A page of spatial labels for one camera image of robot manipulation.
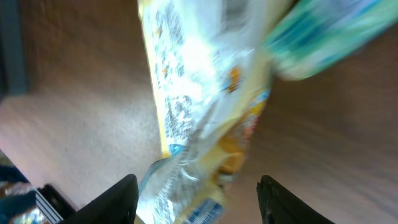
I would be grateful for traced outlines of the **yellow white snack bag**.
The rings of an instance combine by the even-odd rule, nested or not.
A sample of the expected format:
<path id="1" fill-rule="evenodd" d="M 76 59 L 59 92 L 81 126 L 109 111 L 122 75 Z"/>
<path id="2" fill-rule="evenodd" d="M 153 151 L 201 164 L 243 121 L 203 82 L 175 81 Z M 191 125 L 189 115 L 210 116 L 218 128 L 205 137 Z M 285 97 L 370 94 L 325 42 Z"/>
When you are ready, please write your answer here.
<path id="1" fill-rule="evenodd" d="M 215 223 L 271 91 L 261 47 L 291 1 L 139 1 L 161 158 L 139 184 L 143 223 Z"/>

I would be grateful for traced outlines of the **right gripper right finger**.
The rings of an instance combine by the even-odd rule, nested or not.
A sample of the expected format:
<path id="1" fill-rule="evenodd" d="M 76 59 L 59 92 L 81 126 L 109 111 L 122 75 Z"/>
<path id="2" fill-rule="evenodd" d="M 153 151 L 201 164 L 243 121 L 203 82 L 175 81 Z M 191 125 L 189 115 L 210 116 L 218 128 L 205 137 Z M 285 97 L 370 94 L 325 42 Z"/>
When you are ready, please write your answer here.
<path id="1" fill-rule="evenodd" d="M 263 224 L 334 224 L 269 175 L 256 190 Z"/>

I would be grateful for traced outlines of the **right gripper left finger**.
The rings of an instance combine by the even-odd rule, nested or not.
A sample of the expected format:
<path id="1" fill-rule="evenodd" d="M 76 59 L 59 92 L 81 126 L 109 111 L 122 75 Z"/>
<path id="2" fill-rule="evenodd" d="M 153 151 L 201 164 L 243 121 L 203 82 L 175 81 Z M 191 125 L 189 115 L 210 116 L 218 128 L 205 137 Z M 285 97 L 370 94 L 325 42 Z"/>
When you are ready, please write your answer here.
<path id="1" fill-rule="evenodd" d="M 137 177 L 128 174 L 61 224 L 133 224 L 138 199 Z"/>

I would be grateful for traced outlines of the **small teal white packet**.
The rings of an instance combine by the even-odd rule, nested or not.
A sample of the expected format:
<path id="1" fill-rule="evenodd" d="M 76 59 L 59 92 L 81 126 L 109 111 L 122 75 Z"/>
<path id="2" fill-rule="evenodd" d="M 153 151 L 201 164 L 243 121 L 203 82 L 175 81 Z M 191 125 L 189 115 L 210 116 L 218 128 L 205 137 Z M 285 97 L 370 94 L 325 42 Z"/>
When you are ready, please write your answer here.
<path id="1" fill-rule="evenodd" d="M 345 58 L 397 22 L 397 0 L 305 0 L 264 41 L 282 78 L 302 80 Z"/>

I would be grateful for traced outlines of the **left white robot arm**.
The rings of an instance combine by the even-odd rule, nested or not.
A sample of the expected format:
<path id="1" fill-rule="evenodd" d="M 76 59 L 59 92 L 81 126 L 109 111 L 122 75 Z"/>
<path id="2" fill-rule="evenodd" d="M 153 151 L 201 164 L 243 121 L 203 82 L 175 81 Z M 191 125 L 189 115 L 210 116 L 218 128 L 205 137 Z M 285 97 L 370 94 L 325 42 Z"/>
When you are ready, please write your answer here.
<path id="1" fill-rule="evenodd" d="M 76 209 L 50 184 L 33 186 L 1 153 L 1 224 L 60 223 Z"/>

